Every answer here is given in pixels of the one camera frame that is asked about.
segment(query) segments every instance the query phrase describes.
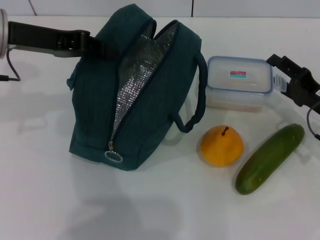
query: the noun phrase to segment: container label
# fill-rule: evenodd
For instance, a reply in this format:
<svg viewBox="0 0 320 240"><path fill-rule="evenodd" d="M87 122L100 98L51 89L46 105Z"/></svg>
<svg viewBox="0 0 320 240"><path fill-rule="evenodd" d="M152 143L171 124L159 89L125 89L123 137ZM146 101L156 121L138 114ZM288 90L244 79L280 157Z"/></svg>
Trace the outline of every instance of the container label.
<svg viewBox="0 0 320 240"><path fill-rule="evenodd" d="M230 71L229 78L232 79L246 79L247 72L246 71Z"/></svg>

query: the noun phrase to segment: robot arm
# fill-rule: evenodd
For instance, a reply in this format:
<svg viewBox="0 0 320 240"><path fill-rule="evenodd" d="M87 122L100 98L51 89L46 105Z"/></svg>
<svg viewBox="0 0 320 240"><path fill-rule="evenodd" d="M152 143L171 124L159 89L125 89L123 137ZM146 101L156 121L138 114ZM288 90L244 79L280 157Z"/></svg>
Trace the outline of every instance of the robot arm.
<svg viewBox="0 0 320 240"><path fill-rule="evenodd" d="M114 49L84 30L57 30L8 21L7 13L0 9L0 59L7 49L53 54L56 57L113 58Z"/></svg>
<svg viewBox="0 0 320 240"><path fill-rule="evenodd" d="M308 106L320 114L320 104L318 104L320 102L320 84L312 77L309 69L298 66L286 56L279 57L275 54L266 62L291 78L287 83L286 92L282 92L283 95L292 99L297 106Z"/></svg>

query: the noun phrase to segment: zipper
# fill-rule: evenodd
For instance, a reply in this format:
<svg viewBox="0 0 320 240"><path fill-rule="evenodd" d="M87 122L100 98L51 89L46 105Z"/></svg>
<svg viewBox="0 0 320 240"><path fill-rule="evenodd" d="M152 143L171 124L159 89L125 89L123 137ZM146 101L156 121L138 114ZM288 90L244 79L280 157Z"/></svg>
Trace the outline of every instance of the zipper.
<svg viewBox="0 0 320 240"><path fill-rule="evenodd" d="M165 28L162 29L162 31L160 31L155 37L154 39L156 40L159 36L161 36L161 34L163 32L165 32L168 28L170 28L173 24L177 24L178 21L177 20L174 20L172 22L170 22ZM177 28L175 30L175 33L174 33L174 39L172 40L172 44L170 46L170 48L167 50L167 52L165 53L165 56L163 56L163 59L161 60L161 62L159 63L158 67L156 68L156 70L151 74L151 76L149 77L149 80L145 83L145 85L142 87L142 89L140 90L138 96L135 98L135 100L133 101L132 105L129 107L129 109L126 111L126 113L124 114L123 118L120 120L119 124L118 124L118 127L116 128L114 134L113 134L113 127L114 127L114 124L115 124L115 118L116 118L116 106L117 106L117 97L118 97L118 87L119 87L119 75L118 75L118 68L119 68L119 65L120 64L117 64L116 65L116 86L115 86L115 93L113 94L113 99L112 99L112 121L110 121L110 126L109 126L109 137L108 139L110 139L107 143L107 148L109 149L109 151L106 151L105 152L105 156L107 158L109 158L107 156L107 152L110 152L110 153L114 153L118 156L120 156L118 153L116 153L114 151L114 142L118 136L118 132L119 132L119 129L121 128L121 126L123 125L123 123L126 121L126 118L128 117L128 115L131 113L133 107L136 105L137 101L140 99L141 95L144 93L144 91L146 90L146 88L149 86L150 82L154 79L154 76L155 74L158 72L158 69L160 69L161 65L165 62L165 60L167 60L167 57L168 57L168 54L170 54L170 49L172 49L172 47L174 46L175 44L175 41L177 39L177 36L178 36L178 33L179 33L179 29L180 29L180 24L177 25Z"/></svg>
<svg viewBox="0 0 320 240"><path fill-rule="evenodd" d="M121 163L124 159L119 153L114 151L112 140L108 142L108 145L109 151L104 152L105 157L115 163Z"/></svg>

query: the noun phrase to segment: pear stem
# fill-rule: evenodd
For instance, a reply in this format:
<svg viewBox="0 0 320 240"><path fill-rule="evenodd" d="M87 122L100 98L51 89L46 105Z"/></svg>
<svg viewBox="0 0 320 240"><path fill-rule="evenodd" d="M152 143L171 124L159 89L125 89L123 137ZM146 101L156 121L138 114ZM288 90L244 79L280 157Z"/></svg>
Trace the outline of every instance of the pear stem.
<svg viewBox="0 0 320 240"><path fill-rule="evenodd" d="M226 135L226 131L227 131L228 129L229 129L229 127L226 126L221 135L222 135L222 136Z"/></svg>

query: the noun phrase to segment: bag strap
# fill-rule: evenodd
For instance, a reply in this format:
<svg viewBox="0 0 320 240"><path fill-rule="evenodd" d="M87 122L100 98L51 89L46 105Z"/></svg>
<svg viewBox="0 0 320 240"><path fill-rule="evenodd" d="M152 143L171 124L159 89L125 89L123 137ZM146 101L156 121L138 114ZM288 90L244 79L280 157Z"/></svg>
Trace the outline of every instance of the bag strap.
<svg viewBox="0 0 320 240"><path fill-rule="evenodd" d="M199 66L199 93L195 113L185 125L182 122L179 113L170 115L178 129L183 133L189 133L194 125L200 122L206 110L206 87L208 84L207 63L201 52L199 52L194 58L197 65Z"/></svg>

